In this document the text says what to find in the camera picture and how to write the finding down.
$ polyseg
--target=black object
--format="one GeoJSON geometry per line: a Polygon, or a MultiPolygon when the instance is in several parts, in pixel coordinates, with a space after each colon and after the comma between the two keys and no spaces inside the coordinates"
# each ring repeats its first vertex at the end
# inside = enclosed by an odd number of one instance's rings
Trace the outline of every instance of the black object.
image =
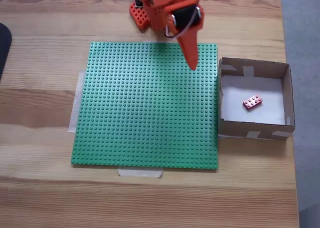
{"type": "Polygon", "coordinates": [[[134,0],[134,2],[135,2],[135,6],[136,7],[142,7],[143,6],[142,1],[140,1],[140,0],[134,0]]]}
{"type": "MultiPolygon", "coordinates": [[[[172,14],[174,15],[175,18],[175,22],[176,22],[176,29],[178,31],[182,31],[190,22],[192,15],[195,12],[195,9],[197,8],[197,6],[195,4],[180,8],[180,9],[176,9],[172,12],[172,14]]],[[[192,22],[192,26],[197,25],[200,22],[200,17],[198,12],[195,14],[195,18],[192,22]]]]}
{"type": "Polygon", "coordinates": [[[0,23],[0,79],[5,68],[11,42],[12,35],[10,30],[4,24],[0,23]]]}

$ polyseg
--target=green lego baseplate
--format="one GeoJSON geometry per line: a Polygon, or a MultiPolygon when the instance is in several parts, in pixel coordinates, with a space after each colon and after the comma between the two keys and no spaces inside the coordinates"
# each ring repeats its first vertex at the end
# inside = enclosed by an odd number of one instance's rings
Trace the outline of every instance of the green lego baseplate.
{"type": "Polygon", "coordinates": [[[71,163],[218,168],[217,45],[92,42],[71,163]]]}

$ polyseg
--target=red lego brick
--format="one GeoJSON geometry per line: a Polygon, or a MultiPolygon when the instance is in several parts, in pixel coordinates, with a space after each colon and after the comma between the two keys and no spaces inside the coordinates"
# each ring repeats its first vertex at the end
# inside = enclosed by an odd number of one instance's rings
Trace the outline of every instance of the red lego brick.
{"type": "Polygon", "coordinates": [[[261,97],[256,94],[243,102],[244,107],[249,111],[262,103],[261,97]]]}

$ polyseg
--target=wood grain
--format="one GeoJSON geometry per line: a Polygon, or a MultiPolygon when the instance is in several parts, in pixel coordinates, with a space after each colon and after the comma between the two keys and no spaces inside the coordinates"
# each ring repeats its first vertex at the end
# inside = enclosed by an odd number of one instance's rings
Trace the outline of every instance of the wood grain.
{"type": "MultiPolygon", "coordinates": [[[[159,179],[72,166],[68,133],[92,41],[166,41],[140,33],[132,0],[0,0],[13,35],[0,82],[1,227],[298,227],[293,141],[226,138],[219,170],[159,179]]],[[[278,0],[202,0],[198,41],[219,57],[286,61],[278,0]]]]}

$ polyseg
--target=cardboard box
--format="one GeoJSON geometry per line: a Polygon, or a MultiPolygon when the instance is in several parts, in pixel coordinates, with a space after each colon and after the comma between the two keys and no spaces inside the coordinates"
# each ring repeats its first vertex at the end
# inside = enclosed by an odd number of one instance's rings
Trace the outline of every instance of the cardboard box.
{"type": "Polygon", "coordinates": [[[225,58],[219,61],[220,137],[286,140],[295,129],[291,70],[287,63],[225,58]],[[262,104],[243,102],[260,95],[262,104]]]}

